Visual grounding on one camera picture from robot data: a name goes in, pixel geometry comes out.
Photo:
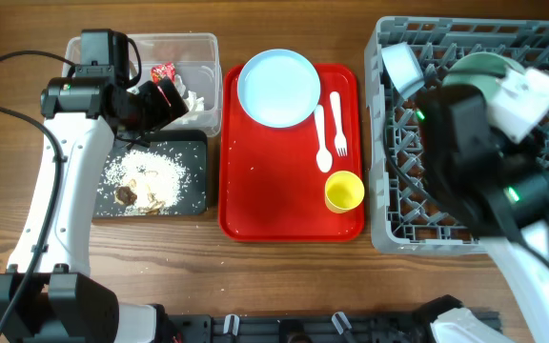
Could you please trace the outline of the white napkin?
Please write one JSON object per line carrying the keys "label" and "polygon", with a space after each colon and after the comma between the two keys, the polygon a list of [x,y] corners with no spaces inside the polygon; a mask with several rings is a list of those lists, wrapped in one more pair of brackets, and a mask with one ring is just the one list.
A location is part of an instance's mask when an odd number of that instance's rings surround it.
{"label": "white napkin", "polygon": [[177,74],[174,75],[174,84],[176,92],[171,106],[169,106],[153,80],[129,87],[127,91],[137,95],[143,101],[147,114],[153,117],[161,116],[168,120],[174,120],[189,112],[204,110],[204,98],[199,97],[194,91],[188,91],[183,80],[179,79]]}

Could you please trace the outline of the brown food scraps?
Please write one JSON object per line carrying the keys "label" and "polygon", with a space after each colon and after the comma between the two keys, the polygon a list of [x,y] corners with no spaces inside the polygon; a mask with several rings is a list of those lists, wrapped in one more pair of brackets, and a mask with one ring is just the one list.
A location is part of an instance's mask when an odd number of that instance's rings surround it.
{"label": "brown food scraps", "polygon": [[158,199],[147,181],[131,179],[126,185],[118,187],[114,201],[126,208],[127,215],[159,214],[166,202]]}

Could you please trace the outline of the light blue plate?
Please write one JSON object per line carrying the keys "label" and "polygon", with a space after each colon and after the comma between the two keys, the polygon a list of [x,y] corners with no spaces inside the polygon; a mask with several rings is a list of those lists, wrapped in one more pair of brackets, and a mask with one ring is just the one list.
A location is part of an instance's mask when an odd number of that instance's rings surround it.
{"label": "light blue plate", "polygon": [[274,129],[296,126],[315,110],[321,84],[315,66],[293,50],[265,50],[241,69],[241,108],[256,123]]}

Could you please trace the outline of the light blue food bowl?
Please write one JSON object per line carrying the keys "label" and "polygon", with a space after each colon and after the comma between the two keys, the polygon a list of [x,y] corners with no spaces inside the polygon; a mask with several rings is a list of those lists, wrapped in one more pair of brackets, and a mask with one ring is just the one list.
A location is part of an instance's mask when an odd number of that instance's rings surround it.
{"label": "light blue food bowl", "polygon": [[385,70],[399,95],[407,100],[424,86],[424,74],[417,58],[406,42],[382,50]]}

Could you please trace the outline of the mint green bowl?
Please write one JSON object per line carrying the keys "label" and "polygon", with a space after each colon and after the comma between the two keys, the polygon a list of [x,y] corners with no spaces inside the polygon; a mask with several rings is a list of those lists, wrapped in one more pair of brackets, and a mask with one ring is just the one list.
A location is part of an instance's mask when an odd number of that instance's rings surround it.
{"label": "mint green bowl", "polygon": [[496,77],[487,76],[488,72],[505,74],[507,70],[525,73],[525,68],[517,61],[493,52],[476,52],[459,59],[443,79],[444,86],[470,84],[487,91],[499,88]]}

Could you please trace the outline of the red snack wrapper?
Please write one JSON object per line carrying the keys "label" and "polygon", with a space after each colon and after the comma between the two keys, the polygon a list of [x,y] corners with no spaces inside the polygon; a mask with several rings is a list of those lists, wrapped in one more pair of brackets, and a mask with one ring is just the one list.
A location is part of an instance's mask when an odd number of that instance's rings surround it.
{"label": "red snack wrapper", "polygon": [[152,80],[166,99],[169,106],[172,105],[172,99],[174,93],[176,92],[174,75],[175,67],[172,62],[156,65],[151,68]]}

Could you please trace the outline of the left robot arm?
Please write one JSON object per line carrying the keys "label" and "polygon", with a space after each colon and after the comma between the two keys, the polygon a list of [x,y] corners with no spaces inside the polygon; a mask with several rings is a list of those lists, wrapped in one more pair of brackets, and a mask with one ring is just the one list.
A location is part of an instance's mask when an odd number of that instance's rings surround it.
{"label": "left robot arm", "polygon": [[159,304],[132,305],[91,278],[97,186],[119,131],[137,144],[187,112],[169,78],[143,81],[126,34],[84,30],[81,60],[53,78],[34,125],[45,138],[30,212],[0,273],[0,339],[11,342],[179,342]]}

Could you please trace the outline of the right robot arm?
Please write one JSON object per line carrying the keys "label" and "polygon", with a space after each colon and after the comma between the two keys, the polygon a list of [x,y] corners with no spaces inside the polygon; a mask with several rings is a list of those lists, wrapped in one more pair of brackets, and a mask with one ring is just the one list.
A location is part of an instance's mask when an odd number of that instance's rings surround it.
{"label": "right robot arm", "polygon": [[426,188],[465,225],[506,279],[537,342],[549,342],[549,174],[487,120],[470,85],[416,100]]}

